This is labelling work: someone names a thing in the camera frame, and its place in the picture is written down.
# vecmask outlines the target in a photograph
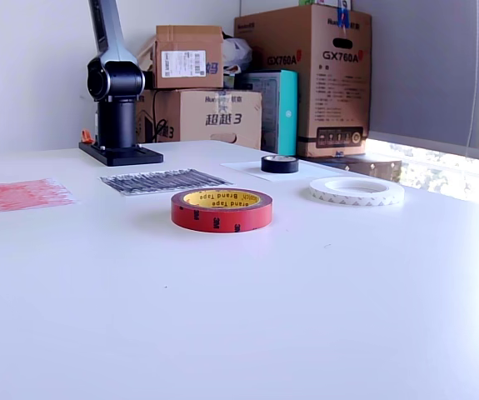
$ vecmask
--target white tape roll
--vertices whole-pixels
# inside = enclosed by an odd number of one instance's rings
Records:
[[[312,196],[349,206],[389,206],[404,201],[404,188],[369,177],[328,177],[310,183]]]

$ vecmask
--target white wall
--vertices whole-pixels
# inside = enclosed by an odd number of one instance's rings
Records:
[[[242,0],[241,3],[241,15],[248,15],[295,7],[298,5],[298,0]]]
[[[117,0],[136,53],[160,24],[233,32],[239,0]],[[0,0],[0,152],[74,148],[93,129],[87,63],[96,54],[87,0]]]

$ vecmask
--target roll of tape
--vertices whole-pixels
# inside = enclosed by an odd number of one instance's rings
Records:
[[[171,203],[172,221],[193,231],[238,233],[272,221],[272,199],[252,190],[190,190],[175,194]]]
[[[367,177],[329,177],[310,183],[313,197],[349,206],[389,206],[404,201],[404,188],[394,182]]]
[[[262,171],[265,173],[296,173],[298,159],[289,156],[262,157]]]

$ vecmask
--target cable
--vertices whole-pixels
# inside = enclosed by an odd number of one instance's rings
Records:
[[[152,125],[154,127],[154,132],[152,135],[152,141],[151,143],[157,143],[157,135],[159,135],[163,130],[167,128],[167,120],[166,119],[160,119],[156,123],[156,96],[158,94],[159,90],[156,89],[154,92],[154,97],[152,99]]]

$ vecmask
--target black and white printed paper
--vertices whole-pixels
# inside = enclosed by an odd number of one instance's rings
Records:
[[[196,169],[129,173],[100,179],[125,196],[231,185],[229,181]]]

